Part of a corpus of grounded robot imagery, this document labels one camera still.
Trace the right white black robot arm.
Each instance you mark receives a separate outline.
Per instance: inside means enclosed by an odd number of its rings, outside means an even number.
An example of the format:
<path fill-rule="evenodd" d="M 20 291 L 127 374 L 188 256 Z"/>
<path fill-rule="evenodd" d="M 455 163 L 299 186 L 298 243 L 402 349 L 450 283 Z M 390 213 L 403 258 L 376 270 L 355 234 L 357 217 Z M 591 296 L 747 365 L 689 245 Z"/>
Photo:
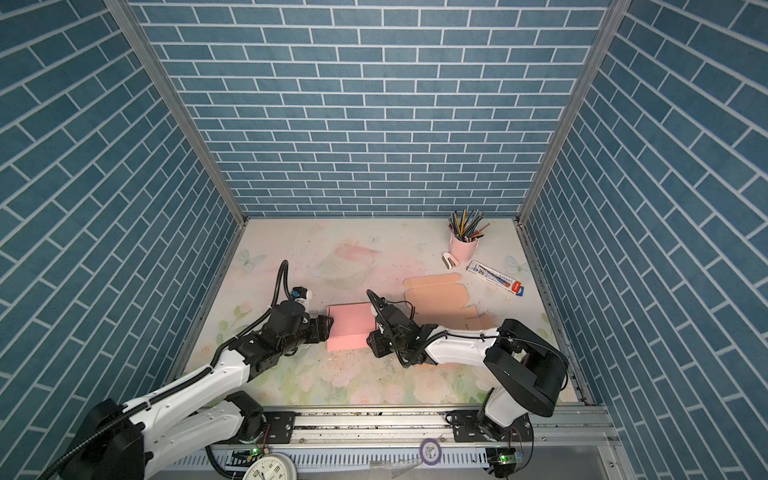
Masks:
<path fill-rule="evenodd" d="M 460 364 L 485 368 L 499 383 L 490 390 L 474 427 L 493 440 L 505 440 L 515 421 L 553 415 L 567 385 L 568 360 L 516 319 L 486 330 L 418 325 L 413 312 L 370 295 L 376 322 L 367 344 L 377 358 L 393 354 L 400 365 Z"/>

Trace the pink paper box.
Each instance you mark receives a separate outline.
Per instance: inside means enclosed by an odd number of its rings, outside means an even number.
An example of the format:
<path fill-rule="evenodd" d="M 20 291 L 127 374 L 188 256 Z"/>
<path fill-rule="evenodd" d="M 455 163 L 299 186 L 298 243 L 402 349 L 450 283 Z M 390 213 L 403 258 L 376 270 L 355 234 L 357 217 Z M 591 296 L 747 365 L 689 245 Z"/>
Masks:
<path fill-rule="evenodd" d="M 367 348 L 369 334 L 377 329 L 374 307 L 370 303 L 332 305 L 327 315 L 333 319 L 326 342 L 329 352 Z"/>

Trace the orange paper box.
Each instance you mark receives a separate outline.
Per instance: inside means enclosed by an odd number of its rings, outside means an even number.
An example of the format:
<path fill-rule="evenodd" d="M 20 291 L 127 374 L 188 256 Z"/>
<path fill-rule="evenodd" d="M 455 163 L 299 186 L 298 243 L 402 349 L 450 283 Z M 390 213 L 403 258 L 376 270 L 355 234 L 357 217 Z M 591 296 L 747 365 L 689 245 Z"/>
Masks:
<path fill-rule="evenodd" d="M 404 297 L 414 320 L 434 330 L 417 341 L 411 363 L 482 367 L 495 337 L 495 318 L 471 303 L 457 273 L 413 277 L 404 281 Z"/>

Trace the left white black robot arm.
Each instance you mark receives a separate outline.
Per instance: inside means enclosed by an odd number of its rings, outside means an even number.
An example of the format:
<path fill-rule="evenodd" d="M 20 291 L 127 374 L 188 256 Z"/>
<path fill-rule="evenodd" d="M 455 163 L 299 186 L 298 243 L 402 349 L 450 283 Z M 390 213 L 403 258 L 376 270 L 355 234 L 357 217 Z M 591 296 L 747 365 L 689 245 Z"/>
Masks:
<path fill-rule="evenodd" d="M 220 440 L 257 437 L 262 409 L 242 386 L 300 346 L 327 341 L 333 323 L 298 300 L 272 306 L 220 344 L 209 364 L 142 397 L 97 404 L 41 478 L 147 479 Z"/>

